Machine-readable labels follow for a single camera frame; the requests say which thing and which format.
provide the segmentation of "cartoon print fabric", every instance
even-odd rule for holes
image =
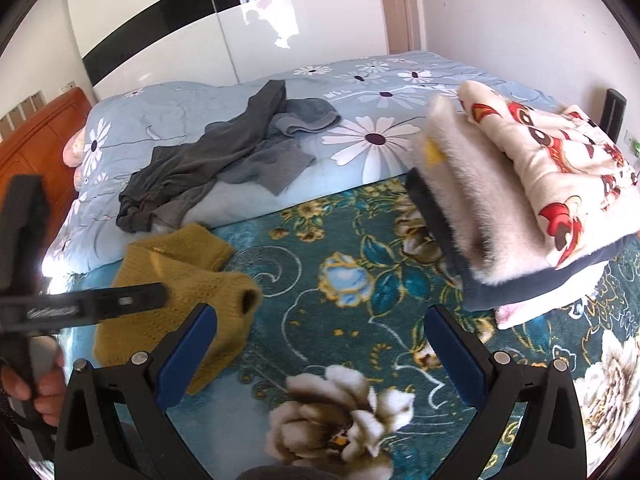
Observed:
[[[469,120],[513,161],[552,266],[640,230],[634,168],[580,108],[542,112],[476,81],[458,95]]]

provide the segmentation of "wall socket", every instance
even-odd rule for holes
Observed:
[[[60,87],[60,95],[65,92],[69,92],[72,88],[78,86],[75,81],[69,81],[66,85]]]
[[[635,158],[640,158],[640,139],[637,136],[631,133],[631,131],[627,130],[625,133],[625,144],[631,149],[631,153],[634,154]]]

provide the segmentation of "white fleece garment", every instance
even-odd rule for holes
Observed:
[[[416,134],[415,165],[474,277],[496,285],[550,267],[544,237],[513,165],[452,100],[434,99]]]

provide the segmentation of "sliding wardrobe door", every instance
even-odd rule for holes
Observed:
[[[388,53],[381,0],[214,0],[241,82]]]
[[[67,0],[98,98],[171,80],[238,82],[212,0]]]

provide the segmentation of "human hand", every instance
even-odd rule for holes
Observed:
[[[33,401],[34,407],[42,415],[43,420],[55,427],[60,422],[60,412],[66,392],[65,374],[62,371],[64,364],[65,358],[62,351],[58,350],[54,368],[40,378],[37,397]],[[31,399],[31,389],[27,383],[7,365],[0,369],[0,383],[7,394],[14,399]]]

